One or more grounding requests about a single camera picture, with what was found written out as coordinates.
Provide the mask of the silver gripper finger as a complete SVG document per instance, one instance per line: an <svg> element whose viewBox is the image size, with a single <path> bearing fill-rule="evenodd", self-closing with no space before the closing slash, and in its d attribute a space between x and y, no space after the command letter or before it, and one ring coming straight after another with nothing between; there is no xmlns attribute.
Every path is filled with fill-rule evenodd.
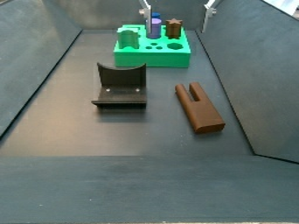
<svg viewBox="0 0 299 224"><path fill-rule="evenodd" d="M208 2L203 5L204 7L204 18L203 18L203 25L201 25L201 32L205 32L209 18L216 14L217 10L213 7L216 0L208 0Z"/></svg>
<svg viewBox="0 0 299 224"><path fill-rule="evenodd" d="M145 21L145 30L147 33L152 32L152 7L148 4L147 0L137 0L143 9L139 11L139 14L144 16Z"/></svg>

